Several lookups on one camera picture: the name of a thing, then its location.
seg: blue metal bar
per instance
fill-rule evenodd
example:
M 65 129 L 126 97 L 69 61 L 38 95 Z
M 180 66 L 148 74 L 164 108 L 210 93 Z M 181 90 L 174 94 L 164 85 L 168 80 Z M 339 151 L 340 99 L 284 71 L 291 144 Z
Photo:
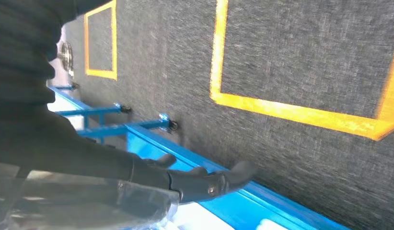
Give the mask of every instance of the blue metal bar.
M 89 126 L 89 118 L 88 116 L 84 115 L 84 129 L 87 129 Z
M 83 102 L 76 100 L 72 97 L 70 97 L 68 94 L 66 94 L 63 91 L 58 90 L 56 87 L 49 86 L 49 89 L 53 90 L 55 93 L 57 93 L 60 97 L 64 98 L 66 101 L 70 102 L 74 107 L 78 109 L 91 109 L 90 106 L 84 104 Z
M 100 117 L 98 118 L 98 124 L 100 126 L 104 126 L 104 114 L 100 114 Z
M 98 124 L 100 126 L 104 126 L 104 114 L 100 114 L 100 117 L 98 118 Z M 104 144 L 104 138 L 100 138 L 100 143 L 103 145 Z
M 154 120 L 139 123 L 128 123 L 127 126 L 140 126 L 145 129 L 168 128 L 169 121 L 167 120 Z
M 89 116 L 89 115 L 102 115 L 107 113 L 120 113 L 121 108 L 112 106 L 112 107 L 105 107 L 105 108 L 90 108 L 90 109 L 79 109 L 79 110 L 70 110 L 70 111 L 61 111 L 56 112 L 61 116 Z
M 72 85 L 68 85 L 68 86 L 54 86 L 56 89 L 58 90 L 69 90 L 72 91 L 74 88 Z
M 215 164 L 211 161 L 208 161 L 202 156 L 199 156 L 192 151 L 183 148 L 164 137 L 161 137 L 158 134 L 150 132 L 143 127 L 140 127 L 136 124 L 127 124 L 128 128 L 128 142 L 129 139 L 140 138 L 144 140 L 144 143 L 148 143 L 148 145 L 152 145 L 160 151 L 164 153 L 170 153 L 174 155 L 179 161 L 184 162 L 189 165 L 190 168 L 184 170 L 190 170 L 193 167 L 203 166 L 209 172 L 222 171 L 226 170 L 224 167 L 221 167 L 218 164 Z M 128 143 L 128 150 L 131 151 L 130 143 Z M 131 151 L 138 154 L 140 157 L 143 157 L 140 152 Z M 242 196 L 245 199 L 251 200 L 250 202 L 254 204 L 259 204 L 265 209 L 277 213 L 282 218 L 294 220 L 294 224 L 297 227 L 292 227 L 291 229 L 323 229 L 323 230 L 348 230 L 346 227 L 339 225 L 320 214 L 317 214 L 306 207 L 299 205 L 277 193 L 272 192 L 271 190 L 264 188 L 257 183 L 250 182 L 244 189 L 238 191 L 237 193 L 230 194 L 227 196 Z M 221 203 L 221 199 L 216 199 L 209 202 L 200 203 L 202 206 L 207 208 L 210 211 L 214 211 L 221 207 L 219 204 Z M 229 218 L 225 216 L 221 216 L 221 218 L 227 218 L 227 223 L 231 224 L 231 222 L 235 222 L 235 219 Z
M 84 130 L 78 130 L 77 133 L 80 136 L 87 138 L 102 138 L 110 136 L 120 136 L 128 132 L 126 125 L 118 126 L 102 126 L 97 128 L 87 128 Z

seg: gray carpet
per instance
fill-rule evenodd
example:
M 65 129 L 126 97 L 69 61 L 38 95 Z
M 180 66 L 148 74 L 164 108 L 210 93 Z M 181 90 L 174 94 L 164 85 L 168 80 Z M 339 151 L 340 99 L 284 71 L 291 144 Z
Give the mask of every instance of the gray carpet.
M 82 99 L 131 105 L 132 120 L 168 112 L 182 127 L 169 138 L 187 148 L 226 167 L 257 162 L 259 183 L 350 228 L 394 229 L 394 133 L 376 142 L 209 98 L 215 6 L 118 0 L 118 81 L 84 74 L 83 18 L 68 24 Z M 91 64 L 108 68 L 110 14 L 93 17 Z M 230 0 L 228 20 L 223 92 L 374 117 L 394 0 Z

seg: yellow square outline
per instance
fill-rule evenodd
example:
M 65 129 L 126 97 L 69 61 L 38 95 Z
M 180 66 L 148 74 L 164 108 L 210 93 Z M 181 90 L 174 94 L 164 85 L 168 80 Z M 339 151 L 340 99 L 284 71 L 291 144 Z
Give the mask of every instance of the yellow square outline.
M 90 69 L 88 17 L 111 8 L 111 30 L 112 30 L 112 70 Z M 84 49 L 85 49 L 85 73 L 91 76 L 103 77 L 117 80 L 117 45 L 116 45 L 116 0 L 98 7 L 84 15 Z
M 210 97 L 217 104 L 373 140 L 380 140 L 394 131 L 394 59 L 377 109 L 376 119 L 221 93 L 227 14 L 228 0 L 217 0 L 210 80 Z

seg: prosthetic hand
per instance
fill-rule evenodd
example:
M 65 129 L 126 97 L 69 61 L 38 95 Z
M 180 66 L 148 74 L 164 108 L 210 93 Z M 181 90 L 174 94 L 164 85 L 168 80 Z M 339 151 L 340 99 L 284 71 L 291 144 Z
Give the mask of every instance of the prosthetic hand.
M 248 162 L 223 172 L 168 170 L 174 156 L 143 160 L 98 145 L 48 111 L 47 103 L 54 101 L 46 87 L 46 80 L 54 77 L 48 61 L 57 56 L 62 25 L 107 2 L 0 0 L 0 164 L 18 168 L 8 174 L 0 168 L 0 224 L 15 210 L 25 215 L 40 212 L 62 223 L 52 213 L 63 210 L 71 219 L 85 215 L 77 213 L 77 206 L 87 207 L 88 213 L 101 210 L 90 205 L 99 203 L 105 208 L 99 218 L 111 213 L 109 207 L 119 210 L 114 213 L 120 219 L 129 221 L 127 214 L 137 217 L 132 219 L 137 225 L 163 218 L 173 202 L 209 200 L 236 191 L 255 174 Z M 47 176 L 32 177 L 32 172 Z

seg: transparent plastic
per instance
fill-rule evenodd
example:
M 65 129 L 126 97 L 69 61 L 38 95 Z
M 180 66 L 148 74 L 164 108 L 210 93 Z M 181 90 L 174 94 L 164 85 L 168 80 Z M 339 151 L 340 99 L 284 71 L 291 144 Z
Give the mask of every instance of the transparent plastic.
M 18 170 L 0 164 L 0 230 L 155 229 L 179 204 L 179 194 L 169 190 L 42 171 L 24 180 L 15 178 Z

